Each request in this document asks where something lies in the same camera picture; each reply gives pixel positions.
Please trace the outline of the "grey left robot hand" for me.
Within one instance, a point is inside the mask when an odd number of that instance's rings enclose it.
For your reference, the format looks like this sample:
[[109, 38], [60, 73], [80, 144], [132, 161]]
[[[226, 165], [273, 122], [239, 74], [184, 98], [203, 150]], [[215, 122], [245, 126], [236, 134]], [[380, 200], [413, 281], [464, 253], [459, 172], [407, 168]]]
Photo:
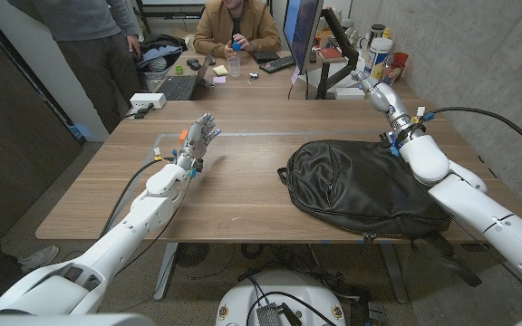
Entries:
[[194, 162], [204, 157], [208, 144], [221, 132], [220, 129], [215, 129], [215, 126], [214, 116], [211, 113], [204, 114], [189, 126], [177, 155], [177, 166], [189, 170]]

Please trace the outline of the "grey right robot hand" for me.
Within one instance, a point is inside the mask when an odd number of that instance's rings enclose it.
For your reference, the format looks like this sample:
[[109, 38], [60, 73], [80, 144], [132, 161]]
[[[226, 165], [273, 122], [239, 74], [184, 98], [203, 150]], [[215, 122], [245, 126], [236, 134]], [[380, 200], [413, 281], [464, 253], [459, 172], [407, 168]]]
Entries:
[[362, 85], [373, 108], [384, 114], [397, 135], [403, 132], [411, 139], [425, 135], [423, 127], [414, 128], [415, 123], [411, 120], [406, 106], [391, 86], [361, 71], [353, 72], [353, 77]]

